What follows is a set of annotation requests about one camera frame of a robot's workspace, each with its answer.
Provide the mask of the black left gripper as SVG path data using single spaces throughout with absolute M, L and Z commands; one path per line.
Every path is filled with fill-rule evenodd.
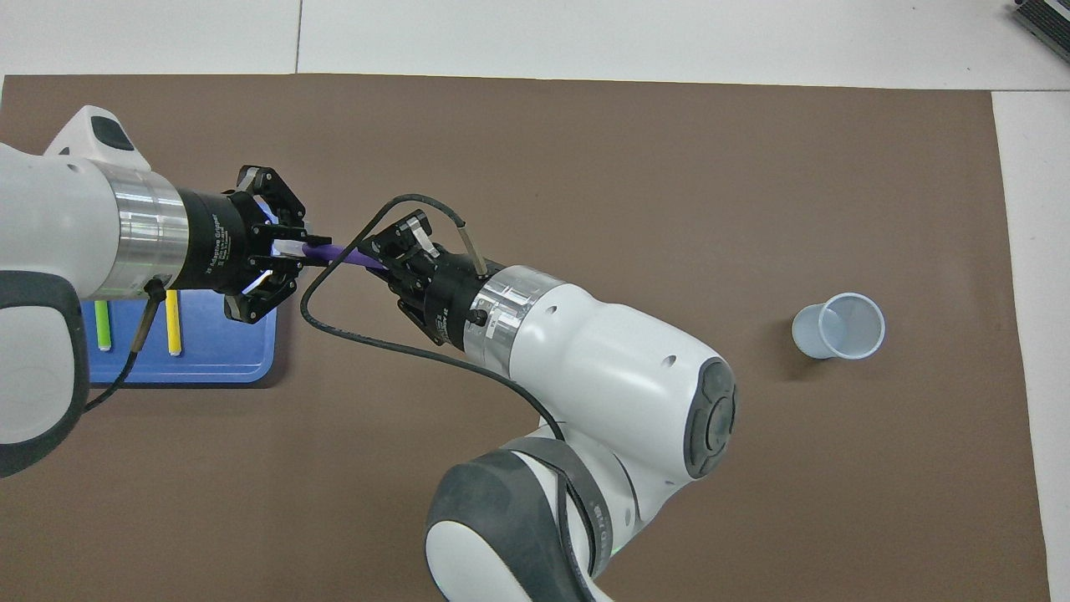
M 172 288 L 224 294 L 226 319 L 256 324 L 297 290 L 306 209 L 275 169 L 245 165 L 226 196 L 179 188 L 188 225 Z M 251 251 L 248 254 L 248 243 Z

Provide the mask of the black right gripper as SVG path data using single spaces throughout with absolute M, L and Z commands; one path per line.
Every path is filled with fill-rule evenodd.
M 435 345 L 463 350 L 467 317 L 494 263 L 479 275 L 469 254 L 442 251 L 431 242 L 431 221 L 415 210 L 377 235 L 360 242 L 360 251 L 381 263 L 398 309 Z M 431 280 L 413 272 L 432 272 Z

